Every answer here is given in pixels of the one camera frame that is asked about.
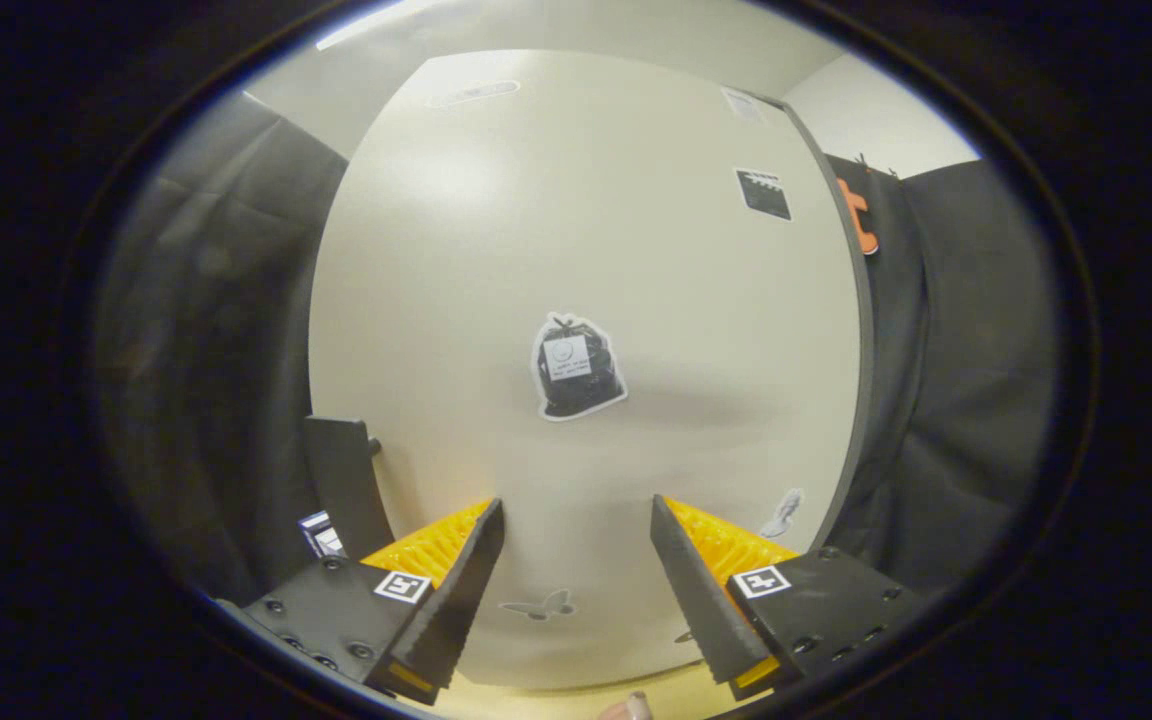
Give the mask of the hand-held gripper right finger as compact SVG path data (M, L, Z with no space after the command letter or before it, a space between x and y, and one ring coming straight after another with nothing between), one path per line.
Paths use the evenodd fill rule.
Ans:
M836 547L795 553L675 498L653 498L650 538L710 674L736 700L832 673L925 607Z

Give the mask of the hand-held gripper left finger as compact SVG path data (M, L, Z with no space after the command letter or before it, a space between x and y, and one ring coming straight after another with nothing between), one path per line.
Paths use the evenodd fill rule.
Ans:
M499 498L362 560L317 559L236 616L340 679L434 705L450 687L503 548Z

